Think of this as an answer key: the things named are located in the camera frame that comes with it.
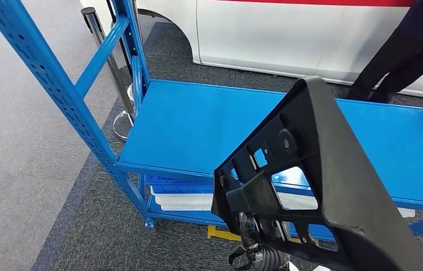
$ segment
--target chrome stanchion post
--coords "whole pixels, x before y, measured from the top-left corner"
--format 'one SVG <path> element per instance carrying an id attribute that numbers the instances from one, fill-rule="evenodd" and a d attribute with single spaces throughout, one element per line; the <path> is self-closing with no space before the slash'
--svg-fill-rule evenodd
<path id="1" fill-rule="evenodd" d="M 85 19 L 85 23 L 87 24 L 90 32 L 94 36 L 95 43 L 97 43 L 97 46 L 100 46 L 105 39 L 105 35 L 103 32 L 103 28 L 100 25 L 100 20 L 97 17 L 97 13 L 95 12 L 95 8 L 86 7 L 83 8 L 81 12 L 83 18 Z M 113 54 L 110 54 L 110 56 L 108 57 L 107 66 L 112 76 L 113 85 L 125 109 L 115 117 L 115 120 L 113 121 L 113 131 L 115 132 L 115 135 L 118 136 L 118 138 L 122 140 L 127 140 L 127 136 L 130 132 L 130 129 L 134 126 L 135 119 L 133 97 L 129 97 L 129 94 L 127 93 L 126 86 L 124 85 L 124 80 L 121 77 L 119 68 L 117 67 L 117 63 L 115 61 L 115 58 L 113 57 Z M 122 123 L 123 119 L 125 119 L 127 128 L 122 128 L 124 131 L 118 132 L 116 125 Z"/>

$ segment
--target lower shelf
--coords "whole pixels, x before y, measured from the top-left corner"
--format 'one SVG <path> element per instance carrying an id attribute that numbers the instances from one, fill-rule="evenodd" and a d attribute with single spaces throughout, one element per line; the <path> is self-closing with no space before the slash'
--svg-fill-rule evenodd
<path id="1" fill-rule="evenodd" d="M 149 212 L 152 217 L 159 219 L 175 220 L 203 225 L 226 227 L 225 222 L 211 211 L 162 211 L 160 205 L 155 202 L 153 195 L 148 199 Z M 314 239 L 334 242 L 332 233 L 325 227 L 310 228 Z M 297 236 L 293 225 L 290 225 L 290 235 Z"/>

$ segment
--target gray carpet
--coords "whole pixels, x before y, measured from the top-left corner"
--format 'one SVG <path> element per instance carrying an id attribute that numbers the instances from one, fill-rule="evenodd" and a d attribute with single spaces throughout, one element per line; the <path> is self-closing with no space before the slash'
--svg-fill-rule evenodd
<path id="1" fill-rule="evenodd" d="M 145 50 L 154 78 L 275 91 L 287 91 L 295 81 L 195 65 L 185 36 L 171 24 L 157 23 Z M 346 87 L 330 87 L 337 97 L 346 93 Z M 423 99 L 397 95 L 393 103 L 423 106 Z M 111 120 L 120 110 L 116 102 L 104 125 L 104 132 L 117 151 L 122 142 L 112 135 Z M 86 165 L 33 270 L 232 270 L 227 256 L 237 243 L 207 239 L 203 225 L 158 220 L 155 229 L 146 229 L 142 217 L 95 158 L 89 157 Z M 423 217 L 423 213 L 418 213 L 418 217 Z M 423 236 L 419 241 L 423 246 Z M 302 260 L 293 261 L 300 270 L 314 267 Z"/>

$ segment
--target person's leg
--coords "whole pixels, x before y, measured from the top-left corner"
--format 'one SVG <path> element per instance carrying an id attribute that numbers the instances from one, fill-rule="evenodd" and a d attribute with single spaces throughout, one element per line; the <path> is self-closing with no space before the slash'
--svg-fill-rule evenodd
<path id="1" fill-rule="evenodd" d="M 422 51 L 423 42 L 393 33 L 360 73 L 347 98 L 367 100 L 384 75 Z"/>
<path id="2" fill-rule="evenodd" d="M 416 81 L 423 75 L 423 52 L 391 71 L 382 81 L 369 101 L 389 103 L 391 97 Z"/>

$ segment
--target black plastic part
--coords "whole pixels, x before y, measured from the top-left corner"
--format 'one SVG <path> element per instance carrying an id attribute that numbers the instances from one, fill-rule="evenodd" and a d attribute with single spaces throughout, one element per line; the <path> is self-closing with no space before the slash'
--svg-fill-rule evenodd
<path id="1" fill-rule="evenodd" d="M 85 18 L 85 15 L 95 13 L 95 8 L 84 7 L 83 9 L 80 10 L 80 12 L 82 13 L 83 20 L 85 21 L 85 24 L 89 28 L 90 33 L 92 33 L 92 28 L 90 27 L 89 21 L 87 21 L 87 19 Z"/>
<path id="2" fill-rule="evenodd" d="M 254 153 L 262 149 L 267 164 Z M 300 167 L 316 210 L 285 210 L 271 176 Z M 231 174 L 235 169 L 238 180 Z M 300 79 L 214 172 L 212 212 L 239 234 L 238 213 L 252 215 L 259 242 L 333 270 L 423 271 L 423 251 L 402 219 L 325 82 Z M 301 243 L 260 230 L 290 221 Z M 312 242 L 309 225 L 326 226 L 338 250 Z"/>

